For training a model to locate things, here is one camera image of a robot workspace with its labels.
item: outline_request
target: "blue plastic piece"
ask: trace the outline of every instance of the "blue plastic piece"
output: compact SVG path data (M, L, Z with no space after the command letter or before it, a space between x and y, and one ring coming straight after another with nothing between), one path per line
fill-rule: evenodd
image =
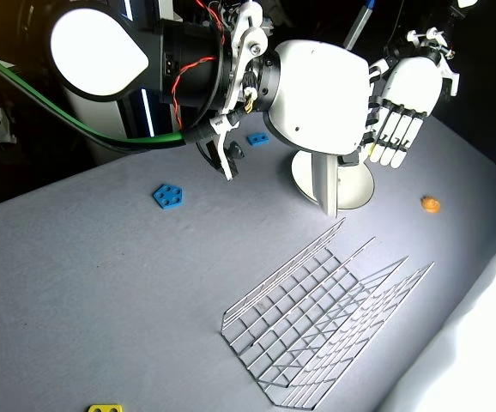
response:
M261 146L262 144L269 143L269 138L265 133L254 133L253 135L249 135L246 139L251 146Z
M153 193L153 197L164 210L175 208L183 204L183 189L172 185L162 185Z

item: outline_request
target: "table surface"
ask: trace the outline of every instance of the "table surface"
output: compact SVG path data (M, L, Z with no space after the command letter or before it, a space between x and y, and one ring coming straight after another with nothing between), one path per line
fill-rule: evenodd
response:
M255 115L232 136L246 157L227 182L194 147L123 158L0 204L0 412L270 411L220 335L237 299L333 221L296 190L293 151ZM353 272L406 255L429 276L319 408L374 409L496 252L496 166L429 118L398 170L371 164L374 196L333 248L378 239ZM162 210L152 192L184 188ZM426 214L431 194L443 210Z

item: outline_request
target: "green cable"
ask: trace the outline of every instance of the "green cable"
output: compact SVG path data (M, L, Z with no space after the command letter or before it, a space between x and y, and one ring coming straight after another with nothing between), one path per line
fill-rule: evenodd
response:
M183 136L180 132L168 133L160 136L152 136L152 137L138 137L134 139L120 139L116 137L110 137L99 133L97 130L92 129L91 127L85 125L80 120L73 118L67 112L64 112L59 106L56 106L51 100L47 99L41 92L33 88L30 84L21 79L16 73L11 71L10 69L4 67L0 64L0 72L8 77L15 84L23 88L26 92L30 93L41 102L43 102L46 106L56 112L62 118L65 118L72 124L84 129L86 132L91 133L93 135L102 137L107 140L114 140L116 142L126 142L126 143L170 143L170 142L182 142Z

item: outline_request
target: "white round base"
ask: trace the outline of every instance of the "white round base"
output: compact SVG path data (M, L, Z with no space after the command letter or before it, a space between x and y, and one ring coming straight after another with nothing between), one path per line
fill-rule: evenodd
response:
M299 191L313 203L318 203L313 194L311 154L299 151L292 160L292 176ZM361 163L357 166L338 167L338 210L357 209L368 203L374 194L374 177L370 169Z

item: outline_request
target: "metal wire rack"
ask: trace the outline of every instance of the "metal wire rack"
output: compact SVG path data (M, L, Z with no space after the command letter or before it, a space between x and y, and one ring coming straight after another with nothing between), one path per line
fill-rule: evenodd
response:
M394 282L408 260L358 277L328 249L345 219L223 315L221 334L270 401L315 409L433 264Z

